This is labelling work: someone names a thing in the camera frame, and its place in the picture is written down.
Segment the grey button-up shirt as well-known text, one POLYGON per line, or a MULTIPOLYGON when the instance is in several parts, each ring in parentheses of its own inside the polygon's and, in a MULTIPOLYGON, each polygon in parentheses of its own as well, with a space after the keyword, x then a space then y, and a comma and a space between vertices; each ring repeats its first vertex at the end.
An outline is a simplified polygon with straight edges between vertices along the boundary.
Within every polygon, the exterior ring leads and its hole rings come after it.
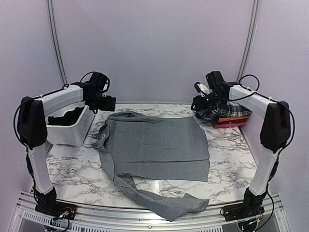
POLYGON ((127 197, 168 221, 204 211, 209 200, 190 194, 163 197, 136 187, 134 177, 152 180, 207 181, 210 154, 207 137, 189 117, 162 118, 136 112, 107 117, 94 149, 113 184, 127 197))

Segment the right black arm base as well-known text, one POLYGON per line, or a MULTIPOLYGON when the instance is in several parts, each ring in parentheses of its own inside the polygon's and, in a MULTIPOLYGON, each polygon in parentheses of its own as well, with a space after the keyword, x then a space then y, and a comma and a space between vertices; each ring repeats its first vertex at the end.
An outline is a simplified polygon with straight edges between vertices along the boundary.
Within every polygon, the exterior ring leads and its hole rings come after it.
POLYGON ((220 214, 225 217, 226 221, 239 220, 243 218, 261 215, 265 212, 263 200, 266 197, 267 191, 261 195, 255 196, 248 188, 244 193, 242 203, 224 206, 220 214))

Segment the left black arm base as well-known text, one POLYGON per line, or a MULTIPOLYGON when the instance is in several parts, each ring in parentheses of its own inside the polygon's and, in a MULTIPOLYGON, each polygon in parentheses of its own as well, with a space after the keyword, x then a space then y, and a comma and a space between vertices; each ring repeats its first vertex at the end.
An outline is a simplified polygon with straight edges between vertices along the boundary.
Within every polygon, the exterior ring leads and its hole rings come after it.
POLYGON ((35 211, 46 215, 60 218, 60 216, 74 220, 77 206, 71 203, 59 202, 56 189, 53 188, 47 194, 34 189, 34 200, 36 201, 35 211))

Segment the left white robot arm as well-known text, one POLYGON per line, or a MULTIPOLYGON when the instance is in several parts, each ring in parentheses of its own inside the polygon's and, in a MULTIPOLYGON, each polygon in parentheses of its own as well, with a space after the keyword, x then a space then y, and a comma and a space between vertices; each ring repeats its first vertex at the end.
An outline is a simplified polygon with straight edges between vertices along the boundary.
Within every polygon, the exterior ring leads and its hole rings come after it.
POLYGON ((67 85, 36 97, 24 97, 14 114, 14 131, 19 142, 27 148, 35 189, 40 194, 53 190, 46 159, 47 126, 45 118, 71 104, 84 102, 93 113, 114 111, 116 98, 97 90, 94 84, 67 85))

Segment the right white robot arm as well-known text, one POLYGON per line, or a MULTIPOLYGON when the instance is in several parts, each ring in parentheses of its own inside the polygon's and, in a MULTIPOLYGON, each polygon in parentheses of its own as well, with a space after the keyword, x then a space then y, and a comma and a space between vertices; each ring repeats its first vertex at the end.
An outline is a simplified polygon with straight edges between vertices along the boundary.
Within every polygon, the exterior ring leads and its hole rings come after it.
POLYGON ((248 188, 248 192, 254 196, 263 195, 276 172, 278 156, 294 135, 291 129, 294 128, 295 121, 289 104, 266 97, 235 82, 220 82, 212 90, 200 82, 196 82, 194 87, 199 95, 194 97, 191 109, 199 117, 204 117, 206 111, 216 109, 218 103, 229 102, 237 103, 263 119, 260 131, 262 153, 248 188))

